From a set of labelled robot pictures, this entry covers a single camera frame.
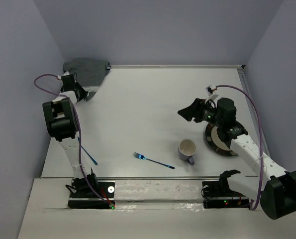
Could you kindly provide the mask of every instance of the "mug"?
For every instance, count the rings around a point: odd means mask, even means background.
[[[189,163],[189,165],[194,165],[193,155],[196,153],[196,144],[190,139],[184,139],[179,143],[178,155],[181,160]]]

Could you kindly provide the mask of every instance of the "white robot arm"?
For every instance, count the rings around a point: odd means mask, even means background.
[[[88,92],[75,80],[74,75],[68,72],[61,77],[61,80],[63,87],[59,96],[53,101],[43,104],[47,131],[62,146],[73,168],[74,180],[72,186],[66,185],[66,187],[72,193],[85,192],[86,195],[90,192],[88,184],[95,189],[99,185],[96,175],[87,161],[84,160],[83,152],[80,152],[78,140],[80,129],[73,104],[85,99]]]
[[[217,94],[213,87],[207,87],[208,99],[198,99],[187,108],[178,111],[185,120],[195,122],[206,121],[217,127],[219,139],[228,148],[237,153],[247,165],[262,179],[260,203],[268,217],[277,219],[296,211],[296,171],[279,166],[268,155],[263,153],[264,170],[261,175],[261,157],[259,147],[238,121],[234,101],[221,98],[213,106]],[[221,174],[219,185],[224,192],[239,192],[252,200],[256,200],[259,184],[253,178],[243,176],[237,170],[225,171]]]

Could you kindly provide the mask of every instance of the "fork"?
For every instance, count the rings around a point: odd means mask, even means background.
[[[98,163],[96,162],[96,160],[94,160],[94,158],[87,152],[87,150],[85,150],[85,148],[81,145],[81,148],[83,149],[83,151],[88,155],[88,157],[92,160],[92,162],[95,164],[95,165],[98,165]]]
[[[163,165],[163,166],[166,166],[166,167],[168,167],[168,168],[175,169],[175,167],[173,167],[173,166],[170,166],[170,165],[167,165],[167,164],[164,164],[164,163],[160,163],[160,162],[154,161],[154,160],[152,160],[152,159],[146,158],[143,154],[140,154],[140,153],[136,153],[136,152],[134,152],[134,153],[133,153],[133,156],[135,156],[136,158],[138,158],[138,159],[140,159],[140,160],[144,160],[144,159],[146,159],[146,160],[149,160],[149,161],[151,161],[151,162],[158,163],[158,164],[161,164],[161,165]]]

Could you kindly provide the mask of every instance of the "light blue wall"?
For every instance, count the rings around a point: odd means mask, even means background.
[[[36,89],[33,79],[61,74],[62,64],[34,2],[0,0],[0,239],[17,238],[48,148],[42,103],[52,96]],[[58,91],[53,81],[42,85]]]
[[[246,64],[282,0],[34,0],[65,59]]]
[[[296,170],[296,0],[284,0],[245,74],[272,158]]]

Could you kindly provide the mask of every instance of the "purple cable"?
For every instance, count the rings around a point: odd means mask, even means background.
[[[38,89],[40,89],[40,90],[42,90],[42,91],[44,91],[44,92],[47,92],[47,93],[49,93],[49,94],[55,95],[55,96],[63,96],[63,97],[67,97],[67,96],[65,96],[65,95],[58,95],[57,93],[54,93],[54,92],[48,91],[48,90],[46,90],[46,89],[44,89],[44,88],[38,86],[38,85],[36,84],[36,81],[37,81],[39,78],[42,78],[42,77],[44,77],[44,76],[54,76],[54,77],[57,78],[57,76],[55,76],[55,75],[53,75],[53,74],[44,74],[44,75],[41,75],[41,76],[37,77],[37,78],[34,80],[34,85],[35,85]],[[76,111],[76,108],[75,108],[74,104],[73,104],[73,109],[74,109],[74,112],[75,112],[75,115],[76,115],[76,121],[77,121],[78,129],[79,129],[79,164],[80,164],[80,170],[81,170],[81,172],[82,172],[82,174],[83,174],[83,176],[84,176],[84,179],[85,179],[85,181],[86,181],[88,187],[90,188],[90,190],[91,190],[91,191],[92,191],[97,197],[99,197],[101,200],[103,200],[105,203],[108,203],[108,204],[109,204],[109,202],[108,202],[107,200],[103,199],[103,198],[102,198],[102,197],[101,197],[101,196],[100,196],[100,195],[99,195],[99,194],[93,189],[93,187],[91,186],[90,182],[89,182],[88,179],[87,179],[86,173],[84,172],[83,165],[82,165],[82,130],[81,130],[81,127],[80,127],[79,118],[78,118],[77,111]]]
[[[77,126],[78,126],[78,129],[79,129],[79,164],[80,164],[80,170],[84,176],[84,179],[88,185],[88,187],[90,188],[90,190],[92,190],[92,192],[97,196],[99,197],[101,200],[103,200],[105,203],[108,203],[109,202],[105,199],[103,199],[94,189],[93,187],[91,186],[90,182],[88,181],[87,179],[87,176],[86,176],[86,173],[84,172],[84,169],[83,169],[83,165],[82,165],[82,130],[81,130],[81,127],[80,127],[80,122],[79,122],[79,118],[78,118],[78,114],[77,114],[77,111],[76,111],[76,108],[75,106],[73,105],[73,109],[74,109],[74,112],[75,112],[75,115],[76,115],[76,121],[77,121]]]
[[[252,203],[251,202],[251,210],[254,211],[256,210],[256,208],[258,207],[258,204],[259,204],[259,199],[261,197],[261,191],[262,191],[262,184],[263,184],[263,174],[264,174],[264,159],[263,159],[263,130],[262,130],[262,125],[261,125],[261,121],[259,119],[259,116],[258,116],[258,112],[257,112],[257,109],[254,105],[254,102],[253,100],[250,98],[250,96],[243,90],[241,90],[240,88],[237,88],[235,86],[230,86],[230,85],[219,85],[219,86],[216,86],[217,88],[219,87],[228,87],[228,88],[233,88],[235,90],[238,90],[240,92],[242,92],[248,99],[249,101],[251,102],[255,112],[256,112],[256,115],[257,115],[257,121],[258,121],[258,131],[259,131],[259,154],[260,154],[260,159],[261,159],[261,170],[260,170],[260,175],[259,175],[259,184],[258,184],[258,193],[257,193],[257,198],[256,198],[256,202],[255,202],[255,205],[254,207],[252,208]]]
[[[42,91],[45,91],[45,92],[47,92],[47,93],[49,93],[49,94],[52,94],[52,95],[58,96],[58,94],[56,94],[56,93],[54,93],[54,92],[51,92],[51,91],[48,91],[48,90],[46,90],[46,89],[44,89],[44,88],[41,88],[40,86],[38,86],[38,85],[36,84],[36,81],[37,81],[39,78],[42,78],[42,77],[44,77],[44,76],[53,76],[53,77],[55,77],[55,78],[57,79],[57,76],[55,76],[55,75],[53,75],[53,74],[44,74],[44,75],[41,75],[41,76],[37,77],[37,78],[34,80],[34,86],[36,86],[38,89],[40,89],[40,90],[42,90]]]

